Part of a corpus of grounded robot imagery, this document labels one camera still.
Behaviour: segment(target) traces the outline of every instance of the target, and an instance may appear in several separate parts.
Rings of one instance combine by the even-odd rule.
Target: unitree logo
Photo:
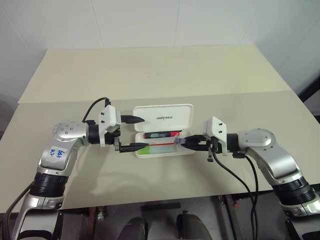
[[[173,119],[173,116],[157,116],[156,119]]]

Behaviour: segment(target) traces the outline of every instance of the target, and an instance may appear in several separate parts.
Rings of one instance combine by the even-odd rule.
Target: open box lid
[[[194,106],[192,104],[170,104],[136,106],[133,115],[144,122],[134,124],[138,132],[163,132],[188,129],[191,127]]]

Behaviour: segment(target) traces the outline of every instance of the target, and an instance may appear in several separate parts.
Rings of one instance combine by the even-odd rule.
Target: battery
[[[180,135],[180,131],[155,131],[155,132],[146,132],[143,134],[144,139],[158,139],[158,138],[169,138]]]

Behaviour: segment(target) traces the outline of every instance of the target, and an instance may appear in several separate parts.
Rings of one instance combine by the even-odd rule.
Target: black cable
[[[14,209],[15,205],[20,201],[20,199],[29,191],[31,188],[31,185],[34,182],[30,183],[29,186],[26,187],[25,190],[23,190],[22,193],[14,200],[14,202],[10,205],[8,210],[3,215],[3,223],[2,223],[2,238],[3,240],[10,240],[10,230],[9,230],[9,220],[10,220],[10,214],[12,210]]]
[[[240,178],[238,177],[233,171],[231,171],[229,168],[227,168],[225,165],[223,165],[219,159],[217,158],[217,155],[215,153],[215,151],[213,151],[212,153],[213,155],[213,158],[214,160],[216,161],[216,163],[222,167],[224,170],[226,170],[228,173],[230,173],[232,176],[234,176],[240,183],[242,183],[242,185],[245,187],[245,189],[247,190],[248,194],[249,194],[249,197],[251,199],[251,202],[252,202],[252,206],[254,205],[254,202],[255,202],[255,199],[249,189],[249,187],[247,186],[247,184]],[[255,231],[255,225],[254,225],[254,221],[253,219],[251,219],[251,230],[252,230],[252,237],[253,237],[253,240],[256,240],[256,231]]]
[[[83,122],[83,123],[86,121],[86,119],[87,119],[87,117],[88,117],[91,109],[92,109],[98,102],[100,102],[100,101],[102,101],[102,100],[105,100],[105,104],[104,104],[105,107],[106,107],[108,104],[110,104],[109,98],[107,98],[107,97],[101,97],[101,98],[95,100],[95,101],[91,104],[91,106],[89,107],[89,109],[86,111],[86,114],[84,115],[84,117],[83,117],[83,119],[82,119],[82,122]]]
[[[253,175],[254,175],[254,181],[255,181],[255,193],[254,193],[254,202],[252,204],[252,208],[251,208],[251,221],[255,221],[255,239],[258,239],[258,217],[257,217],[257,213],[256,213],[256,205],[258,202],[258,195],[259,195],[259,184],[258,184],[258,176],[257,176],[257,172],[256,172],[256,168],[254,166],[254,164],[252,163],[251,159],[248,156],[244,156],[253,171]]]

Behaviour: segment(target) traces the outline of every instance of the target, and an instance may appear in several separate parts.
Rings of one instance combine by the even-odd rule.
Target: white plastic box
[[[145,133],[181,131],[180,138],[191,136],[193,133],[189,129],[192,125],[194,106],[192,104],[170,104],[136,106],[133,115],[143,118],[144,122],[134,124],[134,129],[139,132],[135,135],[136,143],[167,144],[174,143],[175,137],[144,138]],[[160,146],[148,146],[144,150],[138,150],[135,155],[138,158],[168,157],[177,155],[194,154],[196,151],[182,147],[181,145],[170,144]]]

